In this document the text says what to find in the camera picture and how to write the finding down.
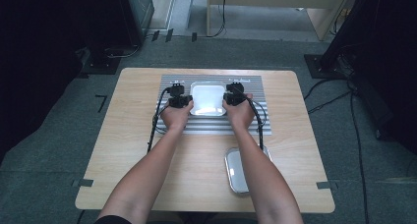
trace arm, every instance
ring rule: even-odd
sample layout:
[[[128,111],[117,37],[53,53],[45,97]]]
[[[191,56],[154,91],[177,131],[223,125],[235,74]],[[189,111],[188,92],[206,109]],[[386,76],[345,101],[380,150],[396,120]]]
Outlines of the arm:
[[[223,107],[239,145],[246,183],[259,222],[303,223],[297,201],[284,178],[248,132],[255,115],[249,102],[245,100],[231,106],[223,100]]]
[[[168,132],[117,184],[98,218],[117,215],[131,223],[147,222],[192,108],[193,101],[185,108],[167,107],[162,112]]]

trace tray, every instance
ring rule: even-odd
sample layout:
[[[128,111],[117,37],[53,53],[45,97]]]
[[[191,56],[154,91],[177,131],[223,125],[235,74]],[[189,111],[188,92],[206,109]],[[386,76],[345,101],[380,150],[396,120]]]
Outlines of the tray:
[[[226,110],[222,106],[226,84],[222,82],[195,82],[191,84],[190,94],[193,95],[194,107],[192,115],[222,116]]]
[[[269,160],[271,160],[269,150],[266,146],[264,146],[264,154],[269,158]],[[239,148],[233,147],[227,150],[224,160],[226,162],[227,177],[229,178],[230,188],[237,194],[248,193],[249,189],[243,172]]]

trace device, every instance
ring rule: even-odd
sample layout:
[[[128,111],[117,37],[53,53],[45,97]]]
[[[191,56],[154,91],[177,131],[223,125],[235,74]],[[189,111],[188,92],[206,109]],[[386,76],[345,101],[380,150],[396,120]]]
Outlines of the device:
[[[226,86],[227,91],[223,94],[223,99],[229,105],[236,106],[246,99],[244,87],[241,83],[232,83]]]
[[[168,92],[169,95],[171,95],[168,99],[169,106],[174,108],[185,107],[191,100],[193,100],[192,95],[183,95],[184,86],[181,84],[173,84],[172,87],[168,89]]]

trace wooden table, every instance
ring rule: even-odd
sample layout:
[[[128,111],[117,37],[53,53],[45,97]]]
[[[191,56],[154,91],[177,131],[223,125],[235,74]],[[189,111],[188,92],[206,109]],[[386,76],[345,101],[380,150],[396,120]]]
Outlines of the wooden table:
[[[273,163],[294,193],[302,212],[334,211],[328,178],[316,144],[297,77],[290,71],[213,69],[124,69],[97,138],[79,209],[101,209],[128,170],[147,153],[151,118],[162,75],[262,76],[272,135],[264,136]],[[160,136],[155,135],[153,144]],[[249,196],[232,192],[224,156],[234,136],[184,135],[153,210],[253,212]]]
[[[307,13],[316,34],[319,40],[323,40],[326,37],[330,26],[334,23],[338,14],[340,14],[343,9],[346,1],[347,0],[226,0],[225,4],[235,6],[308,8]],[[207,35],[210,35],[210,6],[222,4],[223,0],[208,0]]]

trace metal tray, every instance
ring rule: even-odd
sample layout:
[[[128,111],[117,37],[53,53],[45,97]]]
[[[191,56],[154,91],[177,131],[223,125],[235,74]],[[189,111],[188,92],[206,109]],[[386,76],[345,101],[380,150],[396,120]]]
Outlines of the metal tray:
[[[226,84],[222,82],[195,82],[191,84],[194,107],[190,113],[201,116],[221,116],[226,113],[222,106]]]
[[[270,159],[269,150],[264,146],[264,154]],[[246,184],[245,174],[243,173],[242,160],[239,148],[233,147],[227,150],[224,158],[226,162],[227,177],[229,178],[230,188],[237,194],[249,192]]]

